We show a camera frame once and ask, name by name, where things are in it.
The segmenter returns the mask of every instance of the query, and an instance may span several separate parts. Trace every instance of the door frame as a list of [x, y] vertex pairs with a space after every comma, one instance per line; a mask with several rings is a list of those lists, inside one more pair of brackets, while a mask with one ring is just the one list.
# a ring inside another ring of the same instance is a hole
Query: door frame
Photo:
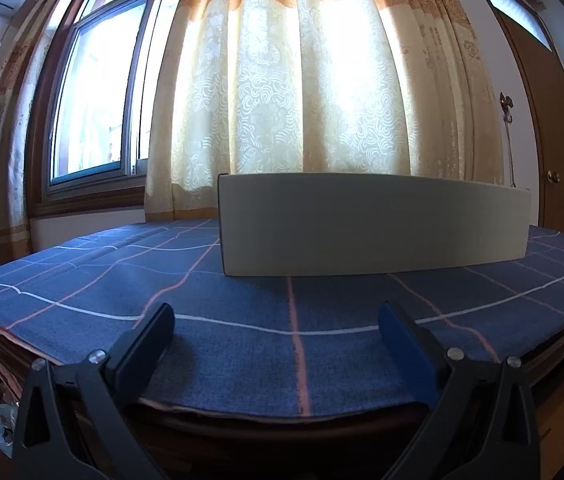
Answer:
[[[553, 43], [553, 38], [551, 37], [551, 33], [549, 32], [546, 25], [544, 24], [542, 17], [536, 12], [536, 10], [533, 7], [528, 5], [528, 3], [526, 3], [524, 0], [515, 0], [515, 1], [517, 3], [519, 3], [521, 6], [523, 6], [524, 9], [526, 9], [536, 19], [537, 23], [540, 25], [540, 28], [542, 28], [542, 32], [546, 36], [546, 39], [549, 42], [549, 45], [551, 46], [551, 51], [552, 51], [553, 55], [557, 58], [558, 62], [560, 63], [560, 66], [562, 67], [562, 71], [564, 72], [564, 65], [562, 64], [562, 61], [560, 60], [560, 56], [559, 56], [558, 51], [555, 47], [555, 43]], [[533, 130], [534, 130], [534, 134], [536, 136], [536, 148], [537, 148], [537, 172], [538, 172], [537, 224], [538, 224], [538, 226], [542, 227], [544, 225], [544, 180], [546, 178], [546, 175], [545, 175], [545, 171], [544, 171], [544, 155], [543, 155], [543, 151], [542, 151], [542, 139], [540, 138], [540, 129], [539, 129], [539, 123], [538, 123], [538, 120], [537, 120], [536, 106], [533, 102], [533, 95], [531, 94], [531, 91], [530, 91], [530, 85], [528, 83], [528, 78], [526, 76], [526, 72], [524, 71], [524, 66], [522, 65], [522, 62], [521, 62], [520, 54], [518, 53], [518, 50], [517, 50], [514, 42], [512, 41], [512, 38], [510, 37], [508, 29], [505, 26], [504, 21], [502, 20], [502, 16], [500, 15], [501, 11], [499, 9], [496, 9], [493, 6], [493, 4], [491, 3], [491, 0], [486, 0], [486, 2], [488, 3], [488, 5], [491, 8], [493, 14], [495, 15], [495, 18], [498, 20], [498, 23], [500, 24], [500, 28], [501, 28], [502, 32], [504, 33], [504, 36], [507, 38], [508, 46], [510, 47], [511, 52], [513, 53], [513, 57], [516, 60], [516, 64], [518, 66], [518, 71], [520, 72], [520, 76], [522, 78], [522, 83], [524, 84], [524, 92], [526, 92], [526, 98], [529, 101], [528, 102], [529, 103], [529, 109], [531, 111], [531, 119], [533, 121]]]

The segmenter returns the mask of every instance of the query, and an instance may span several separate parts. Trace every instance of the curtain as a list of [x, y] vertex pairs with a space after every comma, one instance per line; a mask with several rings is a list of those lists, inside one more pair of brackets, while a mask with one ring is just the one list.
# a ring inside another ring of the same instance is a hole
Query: curtain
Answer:
[[32, 252], [24, 195], [26, 133], [42, 64], [70, 1], [37, 1], [0, 69], [0, 265]]
[[180, 0], [153, 110], [147, 219], [216, 207], [219, 173], [501, 184], [503, 166], [458, 0]]

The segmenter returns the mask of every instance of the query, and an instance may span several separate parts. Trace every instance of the white stripe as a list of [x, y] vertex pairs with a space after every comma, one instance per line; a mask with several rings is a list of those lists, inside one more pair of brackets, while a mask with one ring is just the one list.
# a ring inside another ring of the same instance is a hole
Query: white stripe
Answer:
[[[171, 230], [171, 229], [188, 229], [189, 227], [194, 227], [194, 226], [190, 226], [190, 225], [173, 225], [171, 227], [166, 227], [167, 230]], [[209, 227], [198, 227], [197, 229], [219, 229], [219, 227], [216, 226], [209, 226]]]
[[552, 258], [550, 256], [546, 256], [546, 253], [548, 253], [548, 252], [549, 251], [545, 251], [545, 252], [542, 252], [542, 253], [534, 253], [534, 252], [529, 251], [526, 254], [525, 258], [527, 256], [540, 256], [541, 258], [544, 258], [545, 260], [549, 260], [550, 262], [555, 262], [556, 264], [560, 264], [561, 266], [564, 267], [564, 262], [561, 262], [560, 260], [556, 260], [555, 258]]
[[[76, 269], [78, 268], [78, 266], [76, 266], [73, 262], [31, 262], [31, 265], [48, 265], [48, 266], [58, 266], [61, 267], [63, 265], [70, 265], [71, 267], [75, 267]], [[102, 267], [104, 266], [109, 266], [110, 264], [100, 264]]]
[[553, 246], [553, 245], [549, 245], [549, 244], [545, 244], [544, 242], [533, 242], [536, 244], [540, 244], [544, 247], [548, 247], [549, 250], [548, 251], [543, 251], [542, 253], [537, 253], [537, 254], [544, 254], [544, 253], [549, 253], [550, 251], [560, 251], [564, 253], [564, 247], [557, 247], [557, 246]]
[[214, 323], [218, 325], [236, 326], [239, 328], [250, 328], [259, 332], [267, 332], [270, 334], [279, 335], [341, 335], [341, 334], [357, 334], [360, 332], [372, 332], [377, 330], [377, 325], [358, 326], [355, 328], [339, 328], [336, 330], [312, 330], [309, 332], [292, 331], [292, 330], [276, 330], [274, 328], [264, 328], [263, 326], [247, 325], [244, 323], [233, 323], [230, 321], [222, 321], [220, 319], [212, 319], [210, 317], [201, 316], [187, 316], [186, 314], [175, 314], [175, 319], [186, 319], [189, 321], [203, 321], [207, 323]]
[[141, 247], [142, 249], [153, 249], [154, 251], [188, 251], [189, 249], [201, 249], [202, 247], [212, 247], [219, 244], [197, 245], [195, 247], [181, 247], [178, 249], [163, 249], [161, 247], [146, 247], [146, 245], [129, 245], [128, 247]]
[[[421, 319], [416, 319], [415, 323], [417, 323], [417, 324], [430, 323], [432, 321], [438, 321], [438, 320], [447, 319], [447, 318], [450, 318], [450, 317], [462, 316], [463, 314], [470, 314], [472, 312], [478, 312], [479, 310], [484, 310], [484, 309], [490, 308], [492, 306], [497, 306], [499, 304], [507, 303], [508, 301], [516, 300], [517, 298], [522, 298], [523, 296], [526, 296], [527, 294], [535, 292], [536, 290], [541, 290], [543, 288], [547, 288], [548, 286], [553, 285], [554, 283], [561, 282], [562, 280], [564, 280], [564, 276], [562, 276], [561, 278], [556, 278], [555, 280], [552, 280], [550, 282], [547, 282], [544, 285], [536, 286], [535, 288], [530, 288], [529, 290], [526, 290], [524, 292], [520, 292], [519, 294], [515, 294], [514, 296], [509, 296], [508, 298], [505, 298], [504, 300], [494, 301], [493, 303], [483, 304], [483, 305], [480, 305], [480, 306], [474, 306], [472, 308], [466, 308], [464, 310], [459, 310], [457, 312], [451, 312], [449, 314], [442, 314], [440, 316], [423, 317]], [[38, 300], [45, 301], [46, 303], [56, 304], [58, 306], [61, 306], [62, 308], [66, 308], [68, 310], [73, 310], [75, 312], [81, 312], [82, 314], [89, 314], [91, 316], [105, 317], [107, 319], [116, 319], [116, 320], [122, 320], [122, 321], [136, 321], [136, 320], [138, 320], [142, 317], [142, 316], [113, 316], [112, 314], [103, 314], [101, 312], [92, 312], [90, 310], [84, 310], [84, 309], [81, 309], [81, 308], [76, 308], [74, 306], [69, 306], [69, 305], [66, 305], [66, 304], [63, 304], [63, 303], [57, 303], [56, 301], [48, 300], [47, 298], [43, 298], [43, 297], [38, 296], [36, 294], [31, 294], [30, 292], [22, 292], [21, 290], [19, 290], [14, 285], [6, 285], [4, 283], [0, 283], [0, 286], [6, 286], [6, 287], [9, 287], [9, 288], [12, 288], [13, 290], [17, 291], [18, 294], [25, 294], [27, 296], [31, 296], [32, 298], [36, 298]], [[267, 333], [279, 334], [279, 335], [300, 335], [300, 336], [344, 335], [344, 334], [355, 334], [355, 333], [361, 333], [361, 332], [372, 332], [374, 330], [378, 330], [377, 325], [367, 325], [367, 326], [359, 326], [359, 327], [354, 327], [354, 328], [340, 328], [340, 329], [335, 329], [335, 330], [312, 330], [312, 331], [306, 331], [306, 332], [302, 332], [302, 331], [294, 332], [294, 331], [291, 331], [291, 330], [276, 330], [276, 329], [273, 329], [273, 328], [265, 328], [263, 326], [257, 326], [257, 325], [251, 325], [251, 324], [245, 324], [245, 323], [235, 323], [235, 322], [230, 322], [230, 321], [223, 321], [223, 320], [220, 320], [220, 319], [212, 319], [212, 318], [209, 318], [209, 317], [188, 316], [186, 314], [175, 314], [175, 319], [185, 319], [185, 320], [189, 320], [189, 321], [202, 321], [202, 322], [220, 324], [220, 325], [225, 325], [225, 326], [234, 326], [234, 327], [238, 327], [238, 328], [248, 328], [248, 329], [251, 329], [251, 330], [257, 330], [259, 332], [267, 332]]]
[[524, 269], [532, 270], [533, 272], [537, 272], [538, 274], [542, 274], [542, 276], [546, 276], [547, 278], [554, 278], [554, 276], [551, 276], [550, 274], [547, 274], [546, 272], [542, 272], [542, 270], [538, 270], [538, 269], [534, 269], [533, 267], [526, 266], [524, 264], [521, 264], [517, 260], [513, 260], [512, 263], [518, 264], [519, 266], [523, 267]]
[[90, 314], [91, 316], [97, 317], [105, 317], [107, 319], [117, 319], [119, 321], [137, 321], [142, 316], [114, 316], [113, 314], [104, 314], [101, 312], [92, 312], [91, 310], [84, 310], [82, 308], [77, 308], [75, 306], [66, 305], [63, 303], [58, 303], [57, 301], [52, 301], [42, 296], [38, 296], [37, 294], [32, 294], [31, 292], [21, 291], [15, 285], [6, 285], [5, 283], [0, 283], [0, 286], [7, 286], [8, 288], [12, 288], [17, 294], [25, 294], [26, 296], [30, 296], [31, 298], [35, 298], [36, 300], [45, 301], [46, 303], [56, 304], [57, 306], [61, 306], [62, 308], [67, 308], [68, 310], [73, 310], [75, 312], [81, 312], [82, 314]]
[[555, 278], [553, 281], [545, 283], [544, 285], [536, 286], [535, 288], [530, 288], [529, 290], [526, 290], [524, 292], [520, 292], [519, 294], [515, 294], [514, 296], [509, 296], [508, 298], [505, 298], [504, 300], [494, 301], [493, 303], [488, 303], [488, 304], [480, 305], [480, 306], [474, 306], [472, 308], [465, 308], [464, 310], [458, 310], [457, 312], [451, 312], [450, 314], [441, 314], [440, 316], [424, 317], [422, 319], [415, 320], [415, 322], [417, 324], [430, 323], [431, 321], [438, 321], [440, 319], [447, 319], [449, 317], [462, 316], [462, 314], [470, 314], [472, 312], [478, 312], [479, 310], [484, 310], [485, 308], [490, 308], [492, 306], [496, 306], [496, 305], [499, 305], [499, 304], [502, 304], [502, 303], [507, 303], [508, 301], [516, 300], [517, 298], [522, 298], [523, 296], [526, 296], [527, 294], [530, 294], [531, 292], [535, 292], [536, 290], [541, 290], [543, 288], [547, 288], [548, 286], [553, 285], [553, 283], [558, 283], [558, 282], [561, 282], [562, 280], [564, 280], [564, 276], [562, 276], [561, 278]]
[[114, 245], [100, 245], [99, 247], [66, 247], [63, 245], [55, 245], [51, 247], [51, 249], [73, 249], [75, 251], [92, 251], [93, 249], [103, 249], [104, 247], [110, 247], [111, 249], [118, 249], [118, 247], [115, 247]]
[[560, 234], [560, 232], [558, 231], [554, 235], [531, 236], [531, 237], [529, 237], [529, 240], [537, 240], [538, 238], [553, 238], [553, 237], [556, 237], [559, 234]]
[[[80, 267], [108, 267], [110, 264], [81, 264]], [[179, 270], [177, 272], [168, 272], [167, 270], [158, 270], [158, 269], [151, 269], [150, 267], [146, 267], [139, 264], [134, 264], [131, 262], [117, 262], [115, 264], [120, 266], [131, 266], [131, 267], [138, 267], [139, 269], [149, 270], [150, 272], [157, 272], [158, 274], [167, 274], [169, 276], [180, 276], [182, 274], [187, 274], [187, 270]], [[212, 274], [214, 276], [225, 276], [223, 272], [214, 272], [213, 270], [191, 270], [191, 274]]]

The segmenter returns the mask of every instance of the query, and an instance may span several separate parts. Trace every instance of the window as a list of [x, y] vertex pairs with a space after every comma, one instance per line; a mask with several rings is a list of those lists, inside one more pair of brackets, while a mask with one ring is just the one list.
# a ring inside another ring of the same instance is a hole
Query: window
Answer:
[[504, 12], [511, 20], [514, 20], [522, 27], [526, 28], [530, 34], [536, 37], [546, 48], [551, 49], [546, 35], [537, 21], [536, 17], [529, 12], [517, 0], [489, 0], [496, 9]]
[[46, 194], [146, 171], [159, 68], [179, 0], [86, 0], [58, 73]]

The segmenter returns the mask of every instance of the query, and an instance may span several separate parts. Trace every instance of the frosted glass panel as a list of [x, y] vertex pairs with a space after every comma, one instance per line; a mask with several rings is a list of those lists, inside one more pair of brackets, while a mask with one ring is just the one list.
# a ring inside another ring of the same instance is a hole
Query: frosted glass panel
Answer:
[[496, 9], [501, 10], [511, 20], [519, 23], [526, 28], [533, 36], [535, 36], [549, 50], [549, 42], [546, 39], [542, 27], [537, 23], [536, 18], [515, 0], [490, 0]]

